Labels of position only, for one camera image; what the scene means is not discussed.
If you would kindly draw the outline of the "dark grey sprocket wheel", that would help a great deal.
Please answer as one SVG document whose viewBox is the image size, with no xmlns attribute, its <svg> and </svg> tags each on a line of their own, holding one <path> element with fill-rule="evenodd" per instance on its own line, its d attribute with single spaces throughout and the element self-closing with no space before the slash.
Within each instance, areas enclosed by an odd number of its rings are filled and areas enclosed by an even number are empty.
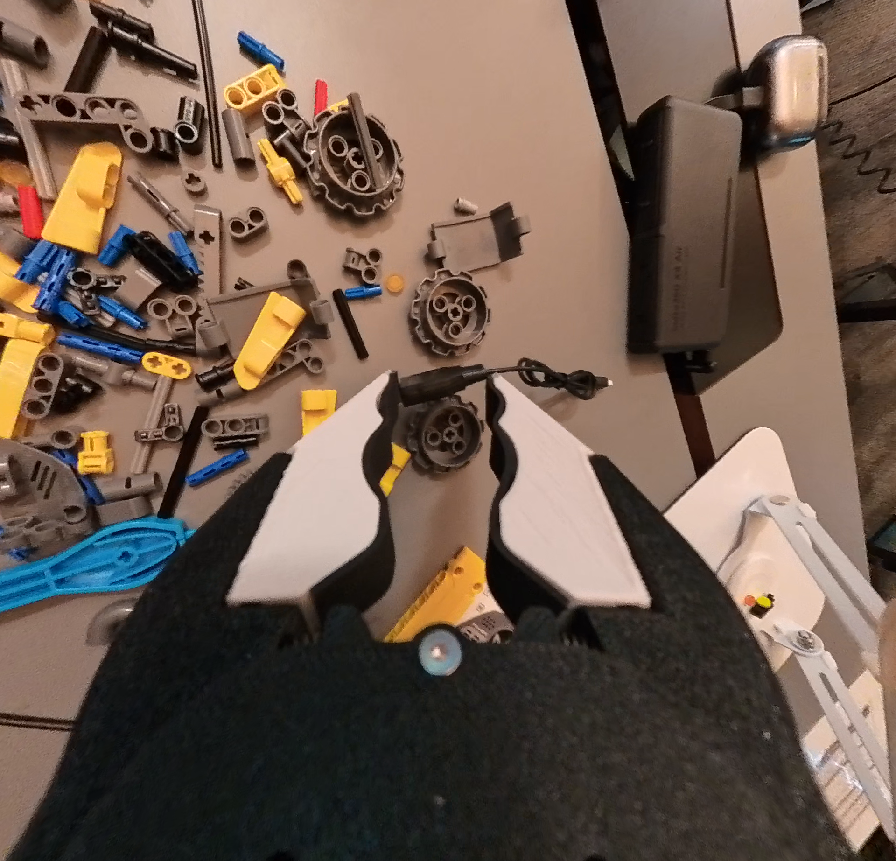
<svg viewBox="0 0 896 861">
<path fill-rule="evenodd" d="M 371 218 L 395 205 L 405 173 L 397 140 L 358 94 L 315 117 L 301 153 L 312 195 L 341 215 Z"/>
<path fill-rule="evenodd" d="M 409 419 L 407 449 L 420 470 L 446 474 L 475 458 L 484 430 L 472 402 L 459 395 L 434 399 L 417 408 Z"/>
<path fill-rule="evenodd" d="M 441 269 L 423 279 L 412 298 L 415 338 L 441 357 L 462 357 L 480 344 L 491 319 L 485 289 L 466 272 Z"/>
</svg>

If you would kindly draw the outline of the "long yellow holed panel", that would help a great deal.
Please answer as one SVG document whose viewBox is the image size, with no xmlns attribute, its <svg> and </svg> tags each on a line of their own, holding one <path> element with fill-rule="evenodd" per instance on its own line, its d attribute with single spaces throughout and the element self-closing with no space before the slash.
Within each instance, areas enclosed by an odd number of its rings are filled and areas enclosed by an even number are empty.
<svg viewBox="0 0 896 861">
<path fill-rule="evenodd" d="M 457 626 L 487 587 L 486 563 L 467 546 L 461 547 L 431 579 L 384 643 L 407 643 L 433 626 Z"/>
</svg>

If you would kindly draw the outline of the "glossy dark webcam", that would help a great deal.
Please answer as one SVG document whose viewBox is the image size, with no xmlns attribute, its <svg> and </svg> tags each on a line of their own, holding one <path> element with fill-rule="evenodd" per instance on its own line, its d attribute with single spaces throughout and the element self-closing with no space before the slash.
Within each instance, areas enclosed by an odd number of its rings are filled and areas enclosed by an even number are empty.
<svg viewBox="0 0 896 861">
<path fill-rule="evenodd" d="M 766 158 L 805 147 L 828 115 L 827 48 L 810 35 L 773 39 L 730 88 L 710 98 L 708 105 L 741 117 L 745 145 L 753 156 Z"/>
</svg>

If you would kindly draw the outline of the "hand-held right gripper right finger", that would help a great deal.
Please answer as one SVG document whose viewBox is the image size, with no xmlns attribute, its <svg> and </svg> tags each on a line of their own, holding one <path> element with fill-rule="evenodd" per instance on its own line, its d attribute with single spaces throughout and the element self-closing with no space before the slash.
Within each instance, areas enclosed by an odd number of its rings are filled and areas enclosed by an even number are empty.
<svg viewBox="0 0 896 861">
<path fill-rule="evenodd" d="M 497 479 L 487 584 L 504 613 L 648 609 L 597 455 L 500 375 L 487 379 L 487 425 Z"/>
</svg>

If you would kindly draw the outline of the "pile of toy building parts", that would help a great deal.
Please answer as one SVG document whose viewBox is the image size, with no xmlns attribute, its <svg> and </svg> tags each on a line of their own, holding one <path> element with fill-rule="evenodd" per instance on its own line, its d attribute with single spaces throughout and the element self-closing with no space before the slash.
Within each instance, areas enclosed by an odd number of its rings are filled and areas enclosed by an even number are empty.
<svg viewBox="0 0 896 861">
<path fill-rule="evenodd" d="M 40 0 L 63 14 L 73 0 Z M 223 288 L 222 221 L 196 207 L 194 227 L 142 174 L 132 189 L 171 227 L 168 243 L 124 222 L 106 230 L 125 150 L 166 151 L 177 132 L 150 126 L 128 96 L 88 92 L 115 39 L 149 55 L 151 26 L 91 0 L 95 24 L 64 91 L 34 92 L 22 67 L 51 60 L 41 35 L 7 18 L 2 0 L 2 167 L 21 168 L 22 233 L 2 231 L 2 553 L 46 561 L 136 521 L 149 528 L 162 488 L 192 490 L 251 458 L 268 410 L 222 417 L 292 374 L 312 379 L 300 430 L 316 427 L 312 397 L 337 310 L 295 260 L 268 286 Z"/>
</svg>

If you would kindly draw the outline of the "printed instruction booklet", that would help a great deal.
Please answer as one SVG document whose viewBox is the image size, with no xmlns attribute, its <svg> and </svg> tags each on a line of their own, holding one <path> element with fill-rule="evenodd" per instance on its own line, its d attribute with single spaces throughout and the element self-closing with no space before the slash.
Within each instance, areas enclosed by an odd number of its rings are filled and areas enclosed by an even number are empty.
<svg viewBox="0 0 896 861">
<path fill-rule="evenodd" d="M 476 595 L 455 627 L 474 643 L 506 643 L 514 625 L 486 590 Z"/>
</svg>

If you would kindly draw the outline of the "black power adapter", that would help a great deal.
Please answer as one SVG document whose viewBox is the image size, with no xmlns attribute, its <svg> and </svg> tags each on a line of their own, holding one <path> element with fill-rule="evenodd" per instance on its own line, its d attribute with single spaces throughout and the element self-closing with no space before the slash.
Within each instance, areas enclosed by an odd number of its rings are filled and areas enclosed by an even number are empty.
<svg viewBox="0 0 896 861">
<path fill-rule="evenodd" d="M 725 337 L 742 122 L 666 96 L 633 129 L 627 348 L 688 354 Z"/>
</svg>

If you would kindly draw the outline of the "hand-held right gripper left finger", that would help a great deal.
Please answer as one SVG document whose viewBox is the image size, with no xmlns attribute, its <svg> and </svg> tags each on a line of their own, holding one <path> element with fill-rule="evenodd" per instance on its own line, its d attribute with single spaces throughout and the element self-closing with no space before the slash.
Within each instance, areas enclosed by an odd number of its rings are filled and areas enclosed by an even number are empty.
<svg viewBox="0 0 896 861">
<path fill-rule="evenodd" d="M 383 373 L 293 446 L 230 607 L 297 602 L 364 613 L 386 595 L 396 558 L 380 483 L 398 413 L 399 377 Z"/>
</svg>

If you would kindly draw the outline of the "cyan plastic separator tool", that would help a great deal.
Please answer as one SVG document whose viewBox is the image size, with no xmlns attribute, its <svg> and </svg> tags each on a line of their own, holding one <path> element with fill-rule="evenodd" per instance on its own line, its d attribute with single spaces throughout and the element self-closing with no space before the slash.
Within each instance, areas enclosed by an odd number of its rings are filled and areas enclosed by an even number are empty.
<svg viewBox="0 0 896 861">
<path fill-rule="evenodd" d="M 143 587 L 195 532 L 182 519 L 155 516 L 106 526 L 64 552 L 2 571 L 1 611 Z"/>
</svg>

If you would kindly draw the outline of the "grey elbow pipe piece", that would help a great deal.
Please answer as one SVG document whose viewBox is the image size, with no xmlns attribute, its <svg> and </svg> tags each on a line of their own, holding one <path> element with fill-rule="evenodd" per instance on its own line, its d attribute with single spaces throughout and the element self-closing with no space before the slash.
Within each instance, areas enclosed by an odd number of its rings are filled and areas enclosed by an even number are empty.
<svg viewBox="0 0 896 861">
<path fill-rule="evenodd" d="M 119 631 L 128 621 L 138 598 L 117 599 L 100 609 L 89 622 L 85 644 L 90 647 L 108 647 L 114 643 Z"/>
</svg>

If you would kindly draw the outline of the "dark grey hinged panel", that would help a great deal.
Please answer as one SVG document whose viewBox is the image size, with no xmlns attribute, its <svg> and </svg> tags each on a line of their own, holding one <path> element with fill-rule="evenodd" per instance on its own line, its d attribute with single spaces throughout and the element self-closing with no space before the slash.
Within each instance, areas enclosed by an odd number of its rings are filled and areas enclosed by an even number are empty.
<svg viewBox="0 0 896 861">
<path fill-rule="evenodd" d="M 425 258 L 453 273 L 475 273 L 521 256 L 531 229 L 528 216 L 504 203 L 487 214 L 433 223 Z"/>
</svg>

